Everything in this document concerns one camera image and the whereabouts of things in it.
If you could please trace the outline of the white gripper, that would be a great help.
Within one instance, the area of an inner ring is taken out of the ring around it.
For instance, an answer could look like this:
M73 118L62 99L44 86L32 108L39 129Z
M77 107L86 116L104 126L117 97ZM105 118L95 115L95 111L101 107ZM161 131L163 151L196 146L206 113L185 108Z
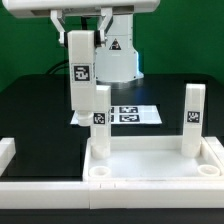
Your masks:
M65 15L100 15L94 32L94 45L104 47L106 34L113 22L113 13L148 13L157 9L160 0L2 0L3 6L17 18L49 17L59 32L59 43L68 47L64 29Z

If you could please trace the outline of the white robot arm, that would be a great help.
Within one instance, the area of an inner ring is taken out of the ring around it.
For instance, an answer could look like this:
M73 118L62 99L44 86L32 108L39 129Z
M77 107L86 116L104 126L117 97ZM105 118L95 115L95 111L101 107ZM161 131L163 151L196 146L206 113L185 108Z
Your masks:
M65 41L65 16L98 17L97 28L107 33L107 46L98 48L99 84L123 88L141 83L138 52L133 47L133 15L154 12L160 0L2 0L16 18L50 17Z

